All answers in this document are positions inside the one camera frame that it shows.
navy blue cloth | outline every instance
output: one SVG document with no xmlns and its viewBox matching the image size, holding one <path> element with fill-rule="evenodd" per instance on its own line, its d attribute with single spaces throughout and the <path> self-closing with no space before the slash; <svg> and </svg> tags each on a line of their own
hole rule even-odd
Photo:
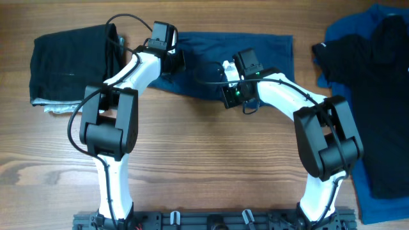
<svg viewBox="0 0 409 230">
<path fill-rule="evenodd" d="M 170 76 L 170 80 L 159 77 L 149 86 L 181 95 L 205 100 L 220 100 L 220 86 L 199 84 L 194 80 L 194 69 L 200 63 L 228 60 L 233 62 L 233 54 L 253 48 L 264 69 L 276 67 L 291 81 L 294 81 L 293 37 L 272 34 L 246 33 L 203 33 L 180 32 L 178 49 L 185 55 L 186 71 Z M 207 82 L 227 81 L 220 76 L 217 65 L 201 68 L 197 78 Z"/>
<path fill-rule="evenodd" d="M 406 23 L 409 22 L 409 10 L 376 4 L 364 13 L 351 15 L 331 25 L 327 30 L 325 41 L 338 40 L 352 34 L 358 34 L 370 39 L 376 26 L 385 17 L 393 14 L 401 15 Z M 318 85 L 325 88 L 331 87 L 332 94 L 344 96 L 352 108 L 351 90 L 348 87 L 336 82 L 327 82 L 323 75 L 318 79 Z M 370 189 L 371 180 L 362 161 L 357 162 L 352 171 L 352 176 L 364 224 L 409 218 L 409 197 L 399 199 L 374 198 Z"/>
</svg>

blue cloth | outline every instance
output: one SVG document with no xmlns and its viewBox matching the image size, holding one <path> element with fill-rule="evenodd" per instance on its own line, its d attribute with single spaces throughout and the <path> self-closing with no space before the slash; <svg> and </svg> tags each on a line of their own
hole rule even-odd
<svg viewBox="0 0 409 230">
<path fill-rule="evenodd" d="M 276 67 L 294 81 L 293 37 L 272 34 L 180 32 L 178 49 L 183 50 L 186 71 L 159 77 L 149 86 L 173 93 L 205 100 L 220 100 L 220 86 L 199 84 L 194 80 L 194 69 L 200 63 L 218 61 L 220 64 L 242 50 L 253 48 L 263 68 Z M 201 68 L 197 78 L 207 82 L 227 81 L 220 76 L 217 65 Z"/>
<path fill-rule="evenodd" d="M 370 39 L 375 27 L 391 14 L 401 15 L 409 22 L 409 10 L 375 4 L 368 11 L 345 17 L 331 25 L 325 35 L 325 41 L 338 40 L 345 35 L 358 34 Z M 323 75 L 318 79 L 318 85 L 332 88 L 333 95 L 344 96 L 351 109 L 351 91 L 348 87 L 327 82 Z M 355 190 L 359 199 L 361 218 L 364 224 L 374 224 L 388 220 L 409 218 L 409 197 L 399 199 L 374 199 L 370 189 L 370 179 L 367 176 L 362 161 L 357 162 L 352 170 Z"/>
</svg>

dark blue fabric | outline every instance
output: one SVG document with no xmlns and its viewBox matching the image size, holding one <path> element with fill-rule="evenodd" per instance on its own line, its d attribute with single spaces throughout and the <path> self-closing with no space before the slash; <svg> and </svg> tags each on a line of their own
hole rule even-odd
<svg viewBox="0 0 409 230">
<path fill-rule="evenodd" d="M 364 13 L 351 15 L 331 25 L 325 35 L 325 41 L 338 40 L 351 34 L 358 34 L 369 39 L 375 27 L 390 14 L 401 15 L 405 22 L 409 22 L 409 10 L 375 4 Z M 318 85 L 324 88 L 331 87 L 332 94 L 344 96 L 352 108 L 351 91 L 348 87 L 336 82 L 327 82 L 323 75 L 318 79 Z M 409 218 L 409 197 L 399 199 L 373 198 L 370 189 L 371 182 L 362 161 L 355 165 L 352 176 L 364 224 Z"/>
<path fill-rule="evenodd" d="M 220 86 L 197 83 L 193 78 L 195 67 L 207 61 L 233 61 L 233 54 L 253 48 L 264 69 L 276 67 L 294 81 L 293 37 L 272 34 L 180 32 L 178 49 L 185 55 L 186 71 L 159 77 L 149 86 L 173 93 L 205 100 L 220 100 Z M 217 65 L 201 68 L 197 77 L 202 81 L 222 82 L 227 79 L 217 72 Z"/>
</svg>

wooden table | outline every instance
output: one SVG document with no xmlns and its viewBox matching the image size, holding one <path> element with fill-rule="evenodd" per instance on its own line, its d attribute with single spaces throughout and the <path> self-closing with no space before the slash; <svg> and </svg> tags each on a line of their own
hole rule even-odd
<svg viewBox="0 0 409 230">
<path fill-rule="evenodd" d="M 66 137 L 68 115 L 46 114 L 29 103 L 35 38 L 104 24 L 125 12 L 151 25 L 154 20 L 172 23 L 179 31 L 294 35 L 296 81 L 329 96 L 329 90 L 316 86 L 319 71 L 311 45 L 323 41 L 337 19 L 362 12 L 374 1 L 18 2 L 0 4 L 1 229 L 70 229 L 73 214 L 95 211 L 100 202 L 92 160 Z M 404 1 L 388 4 L 409 7 Z M 114 23 L 129 47 L 150 36 L 136 20 Z M 77 142 L 79 120 L 73 125 Z M 139 136 L 129 162 L 136 210 L 295 208 L 306 178 L 293 123 L 276 109 L 264 107 L 245 116 L 241 108 L 225 110 L 221 102 L 156 89 L 139 99 Z M 336 204 L 359 213 L 352 180 L 343 183 Z M 360 223 L 359 229 L 407 229 L 408 224 Z"/>
</svg>

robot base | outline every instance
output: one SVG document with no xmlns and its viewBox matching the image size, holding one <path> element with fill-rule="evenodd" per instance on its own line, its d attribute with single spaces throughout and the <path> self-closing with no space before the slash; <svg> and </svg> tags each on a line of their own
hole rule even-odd
<svg viewBox="0 0 409 230">
<path fill-rule="evenodd" d="M 74 215 L 73 230 L 95 230 L 94 220 L 97 213 Z M 254 222 L 246 224 L 241 212 L 208 212 L 208 213 L 181 213 L 180 225 L 173 221 L 171 214 L 155 211 L 134 212 L 135 229 L 139 230 L 293 230 L 297 229 L 296 210 L 272 210 L 268 212 L 252 213 Z M 215 224 L 212 219 L 222 219 Z M 330 223 L 318 230 L 356 230 L 354 210 L 336 210 Z"/>
</svg>

